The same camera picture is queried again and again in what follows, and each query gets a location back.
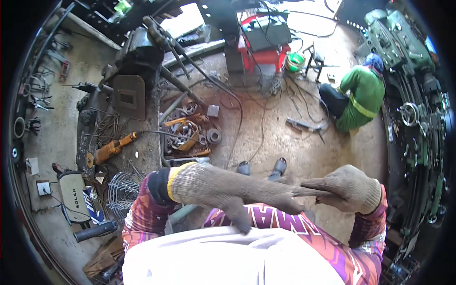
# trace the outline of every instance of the green jacket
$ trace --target green jacket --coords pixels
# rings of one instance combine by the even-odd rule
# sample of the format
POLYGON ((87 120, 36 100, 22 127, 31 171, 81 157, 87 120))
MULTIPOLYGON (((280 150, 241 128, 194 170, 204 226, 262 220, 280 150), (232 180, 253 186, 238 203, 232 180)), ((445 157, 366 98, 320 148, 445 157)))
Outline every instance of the green jacket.
POLYGON ((358 128, 376 117, 385 95, 380 76, 362 65, 355 65, 342 78, 338 90, 342 94, 350 90, 351 96, 342 116, 336 122, 336 127, 341 132, 358 128))

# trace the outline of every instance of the sandal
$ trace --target sandal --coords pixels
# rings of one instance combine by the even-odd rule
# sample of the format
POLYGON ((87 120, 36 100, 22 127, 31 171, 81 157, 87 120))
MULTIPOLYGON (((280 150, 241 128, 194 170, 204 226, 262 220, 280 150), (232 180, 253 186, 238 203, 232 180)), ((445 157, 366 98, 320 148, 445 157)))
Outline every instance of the sandal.
POLYGON ((250 176, 250 165, 248 161, 242 161, 239 163, 238 173, 250 176))
POLYGON ((282 176, 284 174, 285 170, 286 170, 286 160, 285 160, 285 158, 281 157, 275 162, 274 169, 272 170, 272 172, 277 171, 280 173, 280 176, 282 176))

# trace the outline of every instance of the green bucket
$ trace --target green bucket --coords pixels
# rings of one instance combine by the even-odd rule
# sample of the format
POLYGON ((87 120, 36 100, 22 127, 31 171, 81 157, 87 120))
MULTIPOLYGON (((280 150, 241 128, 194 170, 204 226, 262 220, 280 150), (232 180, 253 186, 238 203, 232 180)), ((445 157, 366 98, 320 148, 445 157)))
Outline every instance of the green bucket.
POLYGON ((301 71, 305 62, 306 58, 303 55, 300 55, 297 52, 290 52, 286 55, 285 68, 289 72, 299 72, 301 71))

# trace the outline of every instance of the green machine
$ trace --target green machine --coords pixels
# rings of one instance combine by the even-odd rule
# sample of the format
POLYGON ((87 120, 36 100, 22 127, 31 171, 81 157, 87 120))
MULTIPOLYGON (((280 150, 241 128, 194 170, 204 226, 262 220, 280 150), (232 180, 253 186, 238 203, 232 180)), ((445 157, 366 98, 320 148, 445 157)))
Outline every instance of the green machine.
POLYGON ((391 262, 383 264, 380 281, 404 284, 422 262, 414 258, 420 232, 437 231, 446 213, 450 184, 445 176, 450 170, 443 157, 450 147, 445 140, 451 135, 454 114, 438 80, 437 57, 431 55, 435 50, 413 21, 397 10, 380 9, 364 19, 368 27, 360 30, 362 44, 355 56, 362 64, 374 52, 384 63, 387 222, 401 239, 397 247, 387 240, 383 255, 391 262))

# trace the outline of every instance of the knit glove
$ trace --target knit glove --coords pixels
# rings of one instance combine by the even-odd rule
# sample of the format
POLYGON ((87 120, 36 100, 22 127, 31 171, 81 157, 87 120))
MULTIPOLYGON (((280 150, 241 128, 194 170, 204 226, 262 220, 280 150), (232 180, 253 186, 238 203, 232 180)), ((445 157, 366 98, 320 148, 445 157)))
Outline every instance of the knit glove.
POLYGON ((169 198, 178 203, 221 209, 241 233, 248 233, 251 227, 244 204, 261 202, 297 215, 307 210, 307 206, 298 204, 293 197, 332 195, 327 191, 253 178, 208 163, 189 164, 170 177, 169 198))
POLYGON ((323 178, 307 179, 301 186, 333 193, 331 196, 317 197, 317 203, 336 207, 341 212, 370 214, 382 198, 378 180, 367 177, 352 165, 339 167, 323 178))

